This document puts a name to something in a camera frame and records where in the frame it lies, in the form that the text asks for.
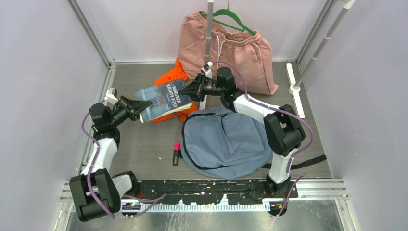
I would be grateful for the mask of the blue paperback book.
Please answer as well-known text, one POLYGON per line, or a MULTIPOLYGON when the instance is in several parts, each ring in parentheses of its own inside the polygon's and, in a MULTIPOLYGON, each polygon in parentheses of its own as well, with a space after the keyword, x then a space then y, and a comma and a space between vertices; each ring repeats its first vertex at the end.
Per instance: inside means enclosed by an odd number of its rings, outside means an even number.
POLYGON ((141 122, 148 123, 165 115, 190 108, 192 105, 191 97, 178 93, 185 86, 186 83, 183 79, 176 79, 135 91, 136 100, 153 102, 149 108, 140 114, 141 122))

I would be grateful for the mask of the pink highlighter marker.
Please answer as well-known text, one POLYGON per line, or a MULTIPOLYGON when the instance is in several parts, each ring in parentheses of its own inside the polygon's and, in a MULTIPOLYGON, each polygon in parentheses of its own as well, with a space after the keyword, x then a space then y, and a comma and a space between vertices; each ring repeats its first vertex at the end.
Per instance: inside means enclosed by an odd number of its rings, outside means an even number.
POLYGON ((179 159, 181 156, 181 146, 180 143, 175 143, 173 150, 173 160, 172 165, 177 166, 179 164, 179 159))

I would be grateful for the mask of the light blue backpack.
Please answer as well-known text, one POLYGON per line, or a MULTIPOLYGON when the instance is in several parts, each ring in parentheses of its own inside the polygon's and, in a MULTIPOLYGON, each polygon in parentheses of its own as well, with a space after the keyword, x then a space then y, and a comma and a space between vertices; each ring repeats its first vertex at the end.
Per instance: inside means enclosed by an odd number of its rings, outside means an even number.
POLYGON ((305 138, 300 122, 268 114, 261 120, 224 106, 188 115, 181 129, 181 156, 194 171, 209 177, 235 179, 269 168, 268 178, 286 181, 293 154, 305 138))

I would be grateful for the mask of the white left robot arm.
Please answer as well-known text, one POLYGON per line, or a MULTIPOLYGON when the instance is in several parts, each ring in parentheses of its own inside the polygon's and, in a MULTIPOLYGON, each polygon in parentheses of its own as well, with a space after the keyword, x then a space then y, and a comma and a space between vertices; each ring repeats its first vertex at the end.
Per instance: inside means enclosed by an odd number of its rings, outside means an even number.
POLYGON ((112 108, 103 102, 89 108, 87 116, 93 122, 93 134, 84 133, 93 141, 92 154, 81 173, 69 181, 81 222, 104 216, 115 218, 121 209, 122 197, 133 199, 140 194, 140 185, 132 171, 111 176, 109 169, 120 144, 118 126, 127 119, 138 120, 140 113, 151 104, 151 101, 136 101, 121 96, 112 108))

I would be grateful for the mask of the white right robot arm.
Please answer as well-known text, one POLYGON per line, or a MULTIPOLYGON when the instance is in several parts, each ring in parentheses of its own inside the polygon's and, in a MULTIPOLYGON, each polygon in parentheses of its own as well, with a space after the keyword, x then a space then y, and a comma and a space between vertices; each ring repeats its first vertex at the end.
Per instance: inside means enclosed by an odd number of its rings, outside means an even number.
POLYGON ((189 114, 181 129, 181 155, 200 174, 235 179, 269 165, 267 191, 278 198, 290 181, 291 157, 305 139, 290 105, 275 107, 246 95, 231 69, 216 79, 198 74, 180 91, 194 101, 219 96, 221 105, 189 114))

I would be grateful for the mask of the pink shorts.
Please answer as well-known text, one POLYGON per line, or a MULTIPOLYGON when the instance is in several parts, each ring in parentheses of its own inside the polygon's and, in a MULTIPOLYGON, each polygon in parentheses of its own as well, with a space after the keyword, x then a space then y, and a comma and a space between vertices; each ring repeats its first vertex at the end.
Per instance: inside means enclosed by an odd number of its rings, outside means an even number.
MULTIPOLYGON (((190 79, 194 79, 205 62, 207 20, 202 12, 192 12, 183 19, 180 28, 178 60, 190 79)), ((213 22, 210 43, 212 71, 232 64, 236 85, 249 93, 273 95, 278 85, 272 70, 272 47, 259 33, 229 32, 213 22)))

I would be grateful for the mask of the green clothes hanger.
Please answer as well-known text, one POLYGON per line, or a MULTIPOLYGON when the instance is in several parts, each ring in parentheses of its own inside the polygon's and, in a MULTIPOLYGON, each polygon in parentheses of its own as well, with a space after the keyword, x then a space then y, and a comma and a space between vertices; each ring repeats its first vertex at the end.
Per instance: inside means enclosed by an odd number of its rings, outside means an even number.
POLYGON ((207 0, 206 12, 200 13, 202 17, 211 19, 212 21, 238 32, 247 32, 251 35, 255 35, 256 32, 246 26, 239 16, 230 9, 230 2, 228 1, 227 7, 214 11, 214 0, 207 0))

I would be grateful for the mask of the white right rack stand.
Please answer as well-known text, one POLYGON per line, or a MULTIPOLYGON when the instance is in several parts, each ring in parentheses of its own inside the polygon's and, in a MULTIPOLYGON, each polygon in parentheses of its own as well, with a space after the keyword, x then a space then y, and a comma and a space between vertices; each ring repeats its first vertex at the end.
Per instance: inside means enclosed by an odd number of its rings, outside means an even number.
POLYGON ((314 63, 319 58, 320 54, 322 53, 323 49, 326 47, 327 43, 329 42, 330 38, 336 31, 337 27, 347 14, 347 12, 352 8, 354 5, 354 0, 327 0, 325 1, 320 13, 318 14, 317 19, 315 20, 311 31, 309 32, 301 50, 295 60, 297 67, 300 71, 300 77, 295 77, 293 65, 289 62, 286 63, 286 72, 287 78, 289 81, 289 88, 288 92, 291 94, 294 102, 295 112, 297 115, 304 119, 305 113, 304 108, 301 100, 301 85, 305 80, 305 76, 308 74, 314 63), (341 10, 338 12, 336 18, 330 25, 328 31, 322 37, 319 45, 316 47, 315 51, 311 54, 308 58, 306 55, 311 49, 314 41, 318 38, 319 32, 325 25, 329 15, 336 4, 341 4, 341 10))

